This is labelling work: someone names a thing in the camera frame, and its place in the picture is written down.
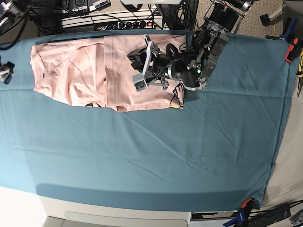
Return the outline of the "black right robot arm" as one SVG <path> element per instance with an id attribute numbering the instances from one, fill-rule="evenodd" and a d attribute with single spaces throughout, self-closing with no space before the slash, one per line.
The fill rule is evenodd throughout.
<path id="1" fill-rule="evenodd" d="M 8 45 L 0 45 L 1 51 L 6 51 L 11 49 L 21 38 L 23 34 L 27 21 L 28 21 L 28 9 L 24 11 L 18 2 L 13 0 L 1 0 L 0 1 L 0 35 L 3 36 L 21 22 L 23 22 L 20 31 L 18 32 L 16 38 Z M 6 63 L 0 62 L 0 81 L 3 84 L 9 84 L 12 77 L 14 76 L 15 64 L 7 61 Z"/>

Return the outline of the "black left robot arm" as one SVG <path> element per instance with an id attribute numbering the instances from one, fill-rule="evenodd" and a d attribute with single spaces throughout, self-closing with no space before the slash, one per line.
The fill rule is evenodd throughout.
<path id="1" fill-rule="evenodd" d="M 148 35 L 146 46 L 128 54 L 131 66 L 138 71 L 132 76 L 136 91 L 149 86 L 166 90 L 169 80 L 178 81 L 186 90 L 196 91 L 206 87 L 219 56 L 229 37 L 237 33 L 242 19 L 253 5 L 247 0 L 213 0 L 211 14 L 191 38 L 190 46 L 181 51 L 172 43 L 161 51 Z"/>

